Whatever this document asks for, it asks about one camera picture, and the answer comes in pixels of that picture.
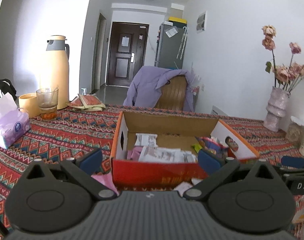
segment glass cup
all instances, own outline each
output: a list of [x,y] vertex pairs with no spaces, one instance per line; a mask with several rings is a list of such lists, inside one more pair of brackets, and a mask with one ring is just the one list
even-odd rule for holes
[[42,120],[55,120],[57,116],[58,88],[41,88],[36,91],[36,98]]

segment red patterned tablecloth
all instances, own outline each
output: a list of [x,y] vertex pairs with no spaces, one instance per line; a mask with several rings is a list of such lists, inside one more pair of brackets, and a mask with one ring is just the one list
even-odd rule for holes
[[[57,163],[68,157],[79,157],[95,147],[103,149],[102,173],[110,171],[109,155],[120,111],[136,111],[162,115],[218,118],[209,114],[187,113],[161,109],[127,106],[107,106],[102,112],[58,111],[53,122],[31,119],[31,130],[17,140],[8,150],[0,148],[0,220],[10,229],[4,213],[5,200],[27,165],[40,156],[47,163]],[[284,139],[284,133],[271,132],[262,121],[220,116],[274,165],[280,165],[284,155],[300,156],[297,148]],[[297,209],[304,207],[304,196],[296,196]],[[299,239],[300,224],[290,231]]]

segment refrigerator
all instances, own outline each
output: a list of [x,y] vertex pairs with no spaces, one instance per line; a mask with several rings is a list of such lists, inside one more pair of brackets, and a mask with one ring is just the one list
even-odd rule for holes
[[166,34],[166,31],[173,26],[161,24],[159,40],[156,47],[155,67],[182,69],[183,56],[181,58],[182,49],[178,55],[184,29],[177,28],[178,33],[172,37]]

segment pink vase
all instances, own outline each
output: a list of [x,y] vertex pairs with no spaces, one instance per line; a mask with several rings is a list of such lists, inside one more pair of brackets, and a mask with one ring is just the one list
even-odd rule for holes
[[267,105],[268,114],[263,126],[273,132],[279,130],[281,119],[286,115],[290,94],[281,88],[272,87],[272,92]]

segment yellow cup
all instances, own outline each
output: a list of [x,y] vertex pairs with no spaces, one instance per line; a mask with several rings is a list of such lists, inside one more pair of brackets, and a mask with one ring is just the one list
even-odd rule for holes
[[29,93],[18,98],[21,111],[29,114],[29,118],[36,117],[40,114],[39,105],[36,99],[36,93]]

